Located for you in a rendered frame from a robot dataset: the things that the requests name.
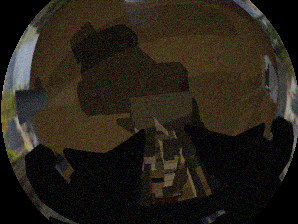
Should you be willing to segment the white flat rectangular slab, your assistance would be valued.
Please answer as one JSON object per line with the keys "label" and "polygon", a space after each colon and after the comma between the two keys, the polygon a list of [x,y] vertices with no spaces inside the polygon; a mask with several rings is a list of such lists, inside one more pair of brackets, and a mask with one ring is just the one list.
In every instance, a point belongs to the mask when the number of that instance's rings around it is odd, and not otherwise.
{"label": "white flat rectangular slab", "polygon": [[269,56],[265,55],[265,65],[266,65],[266,91],[270,93],[271,100],[274,104],[277,104],[277,92],[278,92],[278,76],[274,71],[273,63],[270,63]]}

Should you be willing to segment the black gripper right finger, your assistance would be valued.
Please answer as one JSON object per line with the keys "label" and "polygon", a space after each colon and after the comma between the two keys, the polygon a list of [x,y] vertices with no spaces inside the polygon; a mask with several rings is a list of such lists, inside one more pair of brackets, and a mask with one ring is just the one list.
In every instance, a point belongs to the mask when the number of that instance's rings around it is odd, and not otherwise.
{"label": "black gripper right finger", "polygon": [[201,165],[210,192],[216,193],[225,188],[223,183],[234,171],[234,167],[237,167],[246,145],[250,145],[265,133],[265,124],[261,123],[258,127],[247,129],[238,136],[223,135],[189,124],[185,124],[185,132],[196,145],[194,156]]}

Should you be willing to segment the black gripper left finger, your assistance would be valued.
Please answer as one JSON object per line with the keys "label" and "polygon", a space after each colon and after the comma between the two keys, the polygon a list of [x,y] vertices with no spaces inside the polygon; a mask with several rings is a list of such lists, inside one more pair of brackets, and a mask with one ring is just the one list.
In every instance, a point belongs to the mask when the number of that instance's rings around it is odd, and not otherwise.
{"label": "black gripper left finger", "polygon": [[141,181],[144,165],[145,128],[134,133],[130,139],[118,144],[112,151],[85,152],[78,149],[64,148],[64,156],[72,169],[105,177],[114,186],[121,197],[128,200],[128,205],[136,205],[138,185]]}

